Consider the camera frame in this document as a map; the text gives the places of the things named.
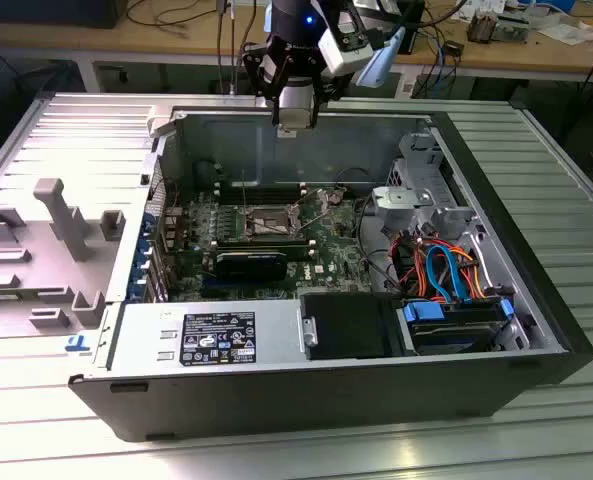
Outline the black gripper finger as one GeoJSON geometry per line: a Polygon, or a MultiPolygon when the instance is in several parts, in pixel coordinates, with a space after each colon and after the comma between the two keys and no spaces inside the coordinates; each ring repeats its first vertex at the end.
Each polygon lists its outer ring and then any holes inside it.
{"type": "Polygon", "coordinates": [[[246,43],[243,65],[256,97],[263,98],[272,108],[272,124],[279,123],[282,93],[282,54],[273,42],[246,43]]]}
{"type": "Polygon", "coordinates": [[[346,76],[325,79],[321,73],[312,78],[313,104],[310,112],[310,124],[316,125],[320,108],[329,101],[339,100],[346,92],[346,76]]]}

